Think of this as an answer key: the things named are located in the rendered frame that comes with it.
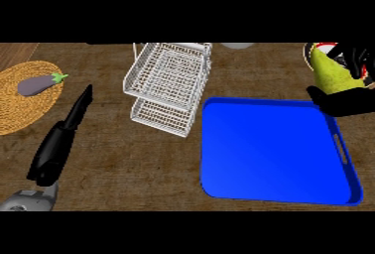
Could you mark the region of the pale grey object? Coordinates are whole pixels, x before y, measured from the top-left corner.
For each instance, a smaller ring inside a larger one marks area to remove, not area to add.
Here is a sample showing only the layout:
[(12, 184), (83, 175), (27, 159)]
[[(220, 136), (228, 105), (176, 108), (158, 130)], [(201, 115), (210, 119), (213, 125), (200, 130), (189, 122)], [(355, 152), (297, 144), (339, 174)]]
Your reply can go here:
[(232, 50), (244, 50), (256, 43), (222, 43), (222, 45)]

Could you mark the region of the red rimmed round object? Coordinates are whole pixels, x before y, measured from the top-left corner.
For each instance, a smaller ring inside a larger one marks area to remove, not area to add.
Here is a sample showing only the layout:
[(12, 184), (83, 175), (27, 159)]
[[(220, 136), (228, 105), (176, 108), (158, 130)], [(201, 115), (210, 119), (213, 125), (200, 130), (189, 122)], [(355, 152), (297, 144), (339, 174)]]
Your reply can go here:
[(303, 50), (302, 50), (302, 54), (303, 54), (303, 59), (305, 62), (309, 66), (309, 68), (312, 68), (312, 64), (311, 64), (311, 53), (313, 49), (319, 49), (325, 54), (328, 54), (328, 52), (333, 50), (333, 48), (337, 46), (336, 42), (319, 42), (319, 43), (306, 43), (303, 46)]

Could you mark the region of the round woven wicker placemat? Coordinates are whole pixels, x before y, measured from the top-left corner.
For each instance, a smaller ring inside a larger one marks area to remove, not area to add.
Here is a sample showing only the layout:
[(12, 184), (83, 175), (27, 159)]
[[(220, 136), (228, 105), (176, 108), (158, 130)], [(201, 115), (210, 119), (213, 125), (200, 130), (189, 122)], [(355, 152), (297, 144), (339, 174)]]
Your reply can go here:
[(45, 61), (24, 62), (0, 71), (0, 135), (27, 128), (57, 104), (64, 82), (34, 96), (26, 97), (18, 93), (18, 84), (24, 79), (54, 73), (64, 72), (54, 63)]

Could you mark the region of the yellow-green pear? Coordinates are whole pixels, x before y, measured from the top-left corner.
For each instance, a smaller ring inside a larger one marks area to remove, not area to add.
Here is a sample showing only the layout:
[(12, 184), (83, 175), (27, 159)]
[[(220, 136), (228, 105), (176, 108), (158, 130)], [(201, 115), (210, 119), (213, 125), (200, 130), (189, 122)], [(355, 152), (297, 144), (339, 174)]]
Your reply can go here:
[(327, 94), (365, 87), (364, 81), (352, 77), (350, 70), (327, 56), (319, 48), (315, 48), (311, 52), (311, 65), (315, 85)]

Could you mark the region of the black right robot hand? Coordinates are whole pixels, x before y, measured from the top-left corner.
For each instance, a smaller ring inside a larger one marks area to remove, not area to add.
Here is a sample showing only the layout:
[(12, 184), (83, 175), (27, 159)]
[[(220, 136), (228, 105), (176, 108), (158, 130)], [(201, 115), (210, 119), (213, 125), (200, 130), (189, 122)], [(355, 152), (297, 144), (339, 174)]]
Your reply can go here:
[(362, 42), (339, 42), (327, 56), (350, 70), (352, 77), (365, 83), (327, 94), (316, 85), (306, 91), (322, 112), (334, 117), (375, 112), (375, 45)]

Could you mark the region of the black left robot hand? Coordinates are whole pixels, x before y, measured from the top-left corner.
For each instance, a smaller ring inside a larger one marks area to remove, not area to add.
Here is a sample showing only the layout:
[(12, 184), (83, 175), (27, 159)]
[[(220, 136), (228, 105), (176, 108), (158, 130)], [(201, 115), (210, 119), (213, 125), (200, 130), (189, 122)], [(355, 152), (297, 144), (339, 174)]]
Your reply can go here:
[(49, 187), (60, 179), (73, 149), (79, 126), (83, 122), (88, 108), (94, 102), (94, 86), (83, 92), (68, 117), (60, 121), (37, 150), (27, 179), (40, 187)]

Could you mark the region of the purple eggplant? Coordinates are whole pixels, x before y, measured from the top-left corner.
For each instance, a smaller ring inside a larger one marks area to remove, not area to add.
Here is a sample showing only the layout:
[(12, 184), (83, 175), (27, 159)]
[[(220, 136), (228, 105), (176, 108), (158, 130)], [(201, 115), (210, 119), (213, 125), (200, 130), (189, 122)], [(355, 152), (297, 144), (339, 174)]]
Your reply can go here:
[(20, 82), (18, 93), (23, 96), (34, 96), (39, 93), (42, 93), (48, 88), (51, 88), (54, 85), (60, 84), (67, 77), (68, 77), (67, 74), (58, 72), (49, 75), (30, 77), (29, 79)]

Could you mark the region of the blue plastic tray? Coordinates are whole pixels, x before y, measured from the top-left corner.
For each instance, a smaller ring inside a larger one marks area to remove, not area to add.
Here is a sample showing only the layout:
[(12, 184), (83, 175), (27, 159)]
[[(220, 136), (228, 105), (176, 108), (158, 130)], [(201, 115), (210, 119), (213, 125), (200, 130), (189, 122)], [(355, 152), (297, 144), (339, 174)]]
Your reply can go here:
[(201, 186), (215, 198), (359, 204), (364, 190), (336, 118), (311, 101), (210, 98)]

